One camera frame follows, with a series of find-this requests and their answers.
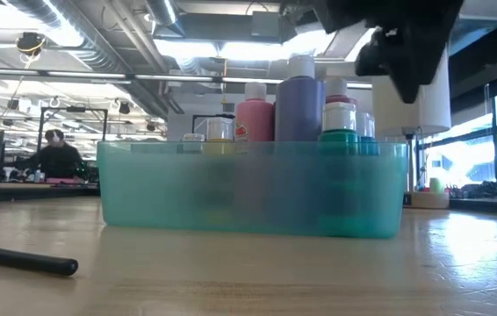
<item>desk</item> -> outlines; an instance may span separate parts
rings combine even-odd
[[[104,227],[97,197],[0,203],[0,315],[497,315],[497,216],[406,210],[389,241]]]

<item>pink bottle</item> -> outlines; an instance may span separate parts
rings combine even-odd
[[[327,104],[335,102],[357,105],[357,101],[346,97],[347,83],[341,77],[330,77],[327,79]]]
[[[266,102],[266,84],[247,83],[237,105],[235,141],[274,141],[274,105]]]

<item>man with headphones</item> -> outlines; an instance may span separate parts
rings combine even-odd
[[[75,147],[64,140],[63,132],[54,129],[46,132],[48,146],[37,154],[21,162],[7,164],[17,168],[32,168],[40,166],[46,178],[73,179],[83,160]]]

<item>purple bottle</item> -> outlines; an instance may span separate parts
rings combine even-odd
[[[321,111],[325,84],[314,78],[312,56],[294,56],[288,65],[289,79],[277,86],[275,141],[317,141],[321,134]]]

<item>white lampshade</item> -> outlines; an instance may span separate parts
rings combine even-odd
[[[376,137],[402,136],[403,131],[441,133],[451,128],[450,79],[447,48],[431,84],[421,86],[413,104],[405,104],[389,76],[373,77]]]

